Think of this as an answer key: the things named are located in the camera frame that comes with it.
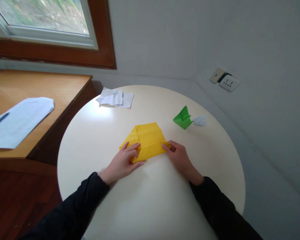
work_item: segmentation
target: crumpled white paper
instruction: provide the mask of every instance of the crumpled white paper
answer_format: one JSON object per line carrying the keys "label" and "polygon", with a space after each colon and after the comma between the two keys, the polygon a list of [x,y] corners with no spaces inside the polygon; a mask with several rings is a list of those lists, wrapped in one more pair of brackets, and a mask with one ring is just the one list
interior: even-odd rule
{"label": "crumpled white paper", "polygon": [[115,107],[130,108],[133,93],[123,93],[122,90],[103,88],[100,97],[96,101],[100,104],[109,104]]}
{"label": "crumpled white paper", "polygon": [[204,122],[204,120],[208,118],[208,116],[201,116],[197,117],[196,119],[193,120],[194,125],[199,125],[199,126],[206,126],[207,122]]}

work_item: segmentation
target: table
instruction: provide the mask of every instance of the table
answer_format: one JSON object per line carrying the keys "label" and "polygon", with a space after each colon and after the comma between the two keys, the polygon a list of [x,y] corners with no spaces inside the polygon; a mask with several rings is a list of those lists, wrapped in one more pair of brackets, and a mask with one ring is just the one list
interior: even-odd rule
{"label": "table", "polygon": [[52,98],[55,107],[15,149],[0,149],[0,170],[56,175],[59,145],[68,123],[97,96],[91,78],[0,70],[0,114],[29,97]]}
{"label": "table", "polygon": [[[238,153],[219,122],[174,91],[126,86],[131,109],[100,106],[94,99],[72,119],[61,141],[58,182],[62,199],[93,171],[105,168],[135,125],[157,122],[166,140],[186,146],[193,165],[211,177],[242,214],[245,181]],[[207,126],[183,130],[172,119],[187,105],[191,119],[209,115]],[[164,153],[119,180],[95,211],[86,239],[217,239],[188,181]]]}

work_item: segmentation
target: wooden window frame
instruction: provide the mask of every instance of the wooden window frame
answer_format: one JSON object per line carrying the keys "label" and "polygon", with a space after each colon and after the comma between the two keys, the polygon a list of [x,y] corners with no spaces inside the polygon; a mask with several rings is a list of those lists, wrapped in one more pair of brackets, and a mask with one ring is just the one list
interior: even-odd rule
{"label": "wooden window frame", "polygon": [[0,39],[0,58],[116,69],[108,0],[88,0],[98,50]]}

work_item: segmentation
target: round white table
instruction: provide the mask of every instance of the round white table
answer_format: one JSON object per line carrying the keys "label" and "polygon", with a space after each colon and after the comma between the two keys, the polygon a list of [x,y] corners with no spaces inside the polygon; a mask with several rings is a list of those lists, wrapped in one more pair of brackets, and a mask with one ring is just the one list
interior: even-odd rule
{"label": "round white table", "polygon": [[[135,125],[157,122],[166,140],[183,144],[193,165],[211,177],[242,214],[245,181],[238,153],[219,122],[203,107],[174,91],[144,85],[119,88],[134,93],[130,109],[92,99],[72,119],[59,150],[62,199],[92,172],[105,168]],[[191,119],[209,115],[207,126],[182,129],[172,119],[187,105]],[[97,207],[85,238],[217,239],[188,181],[164,153],[119,180]]]}

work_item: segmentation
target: black jacket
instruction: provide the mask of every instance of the black jacket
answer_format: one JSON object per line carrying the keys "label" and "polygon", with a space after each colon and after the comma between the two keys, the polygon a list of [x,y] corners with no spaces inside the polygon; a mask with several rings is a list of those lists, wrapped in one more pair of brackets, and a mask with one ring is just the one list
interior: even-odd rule
{"label": "black jacket", "polygon": [[[236,211],[234,204],[209,177],[199,186],[190,183],[209,224],[219,239],[262,239]],[[49,212],[27,235],[29,239],[76,239],[83,236],[91,214],[109,191],[96,172],[76,192]]]}

